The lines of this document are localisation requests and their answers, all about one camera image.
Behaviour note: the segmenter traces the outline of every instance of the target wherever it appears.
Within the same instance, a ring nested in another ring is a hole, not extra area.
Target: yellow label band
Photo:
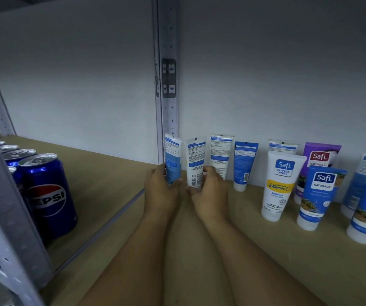
[[[267,180],[267,187],[278,193],[289,193],[292,191],[294,184],[283,184],[282,182],[277,182],[271,179]]]

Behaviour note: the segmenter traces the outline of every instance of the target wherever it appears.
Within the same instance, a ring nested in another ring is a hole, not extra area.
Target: brown shelf surface
[[[243,193],[230,184],[231,217],[254,242],[328,305],[366,305],[366,246],[345,233],[348,219],[330,206],[317,231],[296,224],[299,206],[288,202],[279,222],[261,216],[263,188]],[[165,305],[235,306],[216,248],[182,191],[165,256]],[[54,306],[77,305],[139,222],[143,197],[43,290]]]
[[[7,144],[37,153],[56,153],[63,162],[68,185],[78,215],[73,231],[48,244],[55,268],[70,258],[102,226],[143,189],[145,172],[155,167],[105,154],[27,139],[6,136]]]

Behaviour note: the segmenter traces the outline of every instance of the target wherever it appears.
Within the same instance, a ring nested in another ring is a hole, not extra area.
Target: red safi logo
[[[329,151],[312,151],[309,156],[308,167],[311,165],[329,166],[329,160]]]
[[[39,185],[27,190],[27,195],[35,212],[42,217],[58,214],[65,205],[67,193],[59,185]]]

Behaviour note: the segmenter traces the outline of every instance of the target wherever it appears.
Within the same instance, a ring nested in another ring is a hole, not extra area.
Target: tube cap
[[[235,181],[233,183],[234,186],[234,190],[238,191],[238,192],[244,192],[247,189],[247,184],[241,185],[241,184],[237,184]]]
[[[349,225],[346,233],[355,242],[366,245],[366,234],[357,231],[352,225]]]
[[[354,212],[352,211],[350,208],[344,206],[343,204],[340,206],[340,212],[342,213],[342,215],[348,217],[349,219],[352,219],[354,216]]]
[[[267,211],[264,207],[261,209],[261,215],[268,221],[277,222],[282,214],[273,214]]]
[[[319,222],[307,221],[306,219],[303,219],[301,215],[298,215],[296,223],[298,224],[298,226],[300,226],[306,231],[315,231],[319,225]]]
[[[294,201],[295,203],[297,203],[298,205],[301,204],[302,202],[302,197],[298,196],[296,193],[294,194]]]

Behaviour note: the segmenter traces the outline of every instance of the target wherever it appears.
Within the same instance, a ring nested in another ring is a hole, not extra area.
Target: metal shelf frame
[[[177,11],[177,0],[152,0],[159,163],[164,162],[165,133],[178,135]],[[16,134],[1,91],[0,130],[3,135]],[[0,155],[0,282],[16,293],[25,306],[43,306],[38,289],[91,245],[143,192],[138,193],[121,212],[54,271],[26,205]]]

